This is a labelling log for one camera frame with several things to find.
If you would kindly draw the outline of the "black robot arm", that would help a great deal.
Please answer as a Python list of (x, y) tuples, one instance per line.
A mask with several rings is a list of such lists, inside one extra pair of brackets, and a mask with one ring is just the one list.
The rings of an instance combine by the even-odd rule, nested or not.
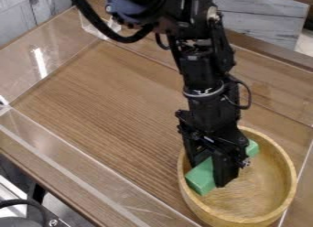
[(183, 79), (189, 108), (177, 111), (177, 118), (187, 159), (194, 167), (210, 159), (216, 186), (225, 187), (249, 158), (238, 120), (250, 105), (240, 103), (245, 82), (230, 74), (236, 51), (214, 0), (106, 0), (107, 13), (135, 31), (131, 36), (110, 28), (87, 0), (71, 1), (102, 34), (121, 43), (135, 43), (150, 33), (166, 36), (166, 42), (155, 40), (171, 52)]

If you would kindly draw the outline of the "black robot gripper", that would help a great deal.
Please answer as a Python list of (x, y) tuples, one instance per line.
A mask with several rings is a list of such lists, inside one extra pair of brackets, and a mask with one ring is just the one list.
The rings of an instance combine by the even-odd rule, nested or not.
[(241, 111), (238, 92), (185, 92), (187, 110), (178, 110), (178, 132), (191, 167), (209, 157), (213, 159), (216, 186), (224, 188), (237, 177), (238, 169), (249, 157), (245, 149), (249, 140), (238, 129)]

